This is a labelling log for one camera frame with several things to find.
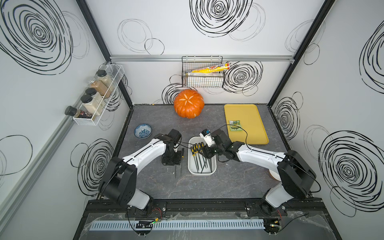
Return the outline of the white storage box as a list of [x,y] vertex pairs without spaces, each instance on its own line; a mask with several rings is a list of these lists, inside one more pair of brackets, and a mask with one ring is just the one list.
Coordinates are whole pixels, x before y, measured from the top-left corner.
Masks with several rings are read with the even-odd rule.
[[206,142],[201,137],[192,137],[188,142],[188,170],[194,176],[207,177],[217,170],[217,157],[203,156],[203,147]]

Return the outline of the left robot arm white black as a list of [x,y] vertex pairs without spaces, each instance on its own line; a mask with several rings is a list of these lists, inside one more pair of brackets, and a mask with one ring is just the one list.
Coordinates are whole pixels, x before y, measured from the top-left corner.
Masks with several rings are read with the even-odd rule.
[[172,129],[167,135],[156,135],[147,145],[129,156],[113,157],[100,182],[100,195],[123,209],[135,207],[146,215],[150,214],[153,198],[137,189],[137,176],[158,157],[161,157],[164,166],[180,165],[183,151],[178,147],[181,139],[181,133]]

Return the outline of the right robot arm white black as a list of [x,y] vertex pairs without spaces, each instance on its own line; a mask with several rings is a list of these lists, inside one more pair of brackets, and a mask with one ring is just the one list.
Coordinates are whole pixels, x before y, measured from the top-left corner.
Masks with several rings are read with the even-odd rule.
[[205,129],[200,137],[206,143],[200,151],[205,158],[225,156],[228,160],[254,164],[275,174],[280,182],[260,200],[259,208],[265,216],[271,216],[291,199],[306,199],[316,182],[315,172],[296,151],[271,152],[251,147],[246,142],[232,142],[221,129],[214,132]]

